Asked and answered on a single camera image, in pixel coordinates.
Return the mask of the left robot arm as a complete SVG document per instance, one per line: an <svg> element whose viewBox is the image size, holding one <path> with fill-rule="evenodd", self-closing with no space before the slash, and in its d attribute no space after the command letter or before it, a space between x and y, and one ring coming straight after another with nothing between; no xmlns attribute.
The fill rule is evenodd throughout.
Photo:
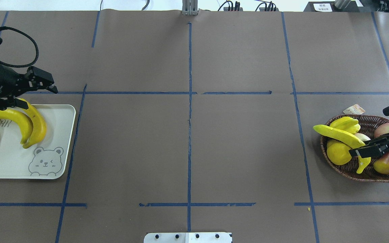
<svg viewBox="0 0 389 243"><path fill-rule="evenodd" d="M0 110L19 107L28 109L26 101L20 96L26 92L47 90L58 93L52 75L35 66L30 66L25 74L0 64Z"/></svg>

